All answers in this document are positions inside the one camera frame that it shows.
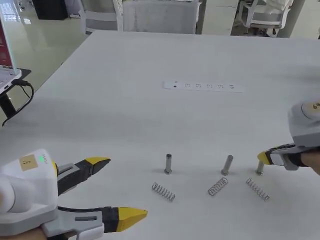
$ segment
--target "power strip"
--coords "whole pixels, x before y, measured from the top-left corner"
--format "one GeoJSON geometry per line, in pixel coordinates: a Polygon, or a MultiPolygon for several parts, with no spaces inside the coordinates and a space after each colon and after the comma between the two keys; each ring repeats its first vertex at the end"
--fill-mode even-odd
{"type": "Polygon", "coordinates": [[[164,89],[179,89],[189,91],[210,91],[210,92],[228,92],[228,93],[244,93],[245,88],[232,83],[203,83],[193,82],[187,83],[182,81],[164,81],[164,89]]]}

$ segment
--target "human hand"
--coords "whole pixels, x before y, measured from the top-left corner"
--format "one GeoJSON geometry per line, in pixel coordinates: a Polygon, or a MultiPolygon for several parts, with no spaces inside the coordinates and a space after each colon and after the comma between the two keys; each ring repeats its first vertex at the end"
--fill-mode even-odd
{"type": "Polygon", "coordinates": [[[0,240],[47,240],[47,237],[42,229],[37,227],[14,236],[0,236],[0,240]]]}
{"type": "Polygon", "coordinates": [[[320,175],[320,152],[304,152],[301,154],[301,161],[304,165],[312,168],[318,175],[320,175]]]}
{"type": "Polygon", "coordinates": [[[0,240],[67,240],[76,235],[75,232],[67,232],[65,234],[48,237],[40,227],[23,232],[14,236],[0,236],[0,240]]]}

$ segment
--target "white cabinet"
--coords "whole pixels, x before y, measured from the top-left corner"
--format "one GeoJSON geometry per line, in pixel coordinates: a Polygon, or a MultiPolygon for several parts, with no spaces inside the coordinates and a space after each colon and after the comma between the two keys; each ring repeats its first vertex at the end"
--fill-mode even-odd
{"type": "Polygon", "coordinates": [[[320,1],[294,0],[285,28],[279,31],[278,37],[318,39],[319,28],[320,1]]]}
{"type": "Polygon", "coordinates": [[[238,0],[206,0],[202,34],[230,35],[238,0]]]}
{"type": "Polygon", "coordinates": [[[202,34],[230,35],[236,11],[236,7],[227,6],[216,6],[210,12],[206,9],[202,34]]]}
{"type": "Polygon", "coordinates": [[[320,28],[320,10],[310,10],[296,22],[291,38],[318,39],[320,28]]]}

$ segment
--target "black trash bin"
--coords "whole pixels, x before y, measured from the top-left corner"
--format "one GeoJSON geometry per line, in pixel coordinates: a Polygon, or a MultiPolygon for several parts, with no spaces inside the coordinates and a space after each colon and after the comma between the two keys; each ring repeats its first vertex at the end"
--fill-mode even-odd
{"type": "Polygon", "coordinates": [[[65,0],[33,0],[38,19],[64,20],[68,17],[65,0]]]}

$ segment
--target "metal spring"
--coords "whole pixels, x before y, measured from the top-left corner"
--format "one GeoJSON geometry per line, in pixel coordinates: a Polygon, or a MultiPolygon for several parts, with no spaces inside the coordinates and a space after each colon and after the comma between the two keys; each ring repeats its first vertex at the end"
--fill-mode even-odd
{"type": "Polygon", "coordinates": [[[227,183],[228,179],[226,179],[225,177],[221,178],[212,187],[209,188],[208,194],[214,197],[221,189],[224,188],[225,185],[227,185],[227,183]]]}
{"type": "Polygon", "coordinates": [[[170,202],[172,202],[176,197],[175,194],[173,194],[168,189],[164,188],[163,186],[159,185],[156,182],[152,185],[152,190],[160,194],[164,198],[168,199],[170,202]]]}
{"type": "Polygon", "coordinates": [[[247,181],[245,181],[246,184],[253,190],[255,193],[262,198],[265,202],[268,201],[270,196],[266,194],[261,187],[259,187],[253,180],[252,178],[249,178],[247,181]]]}

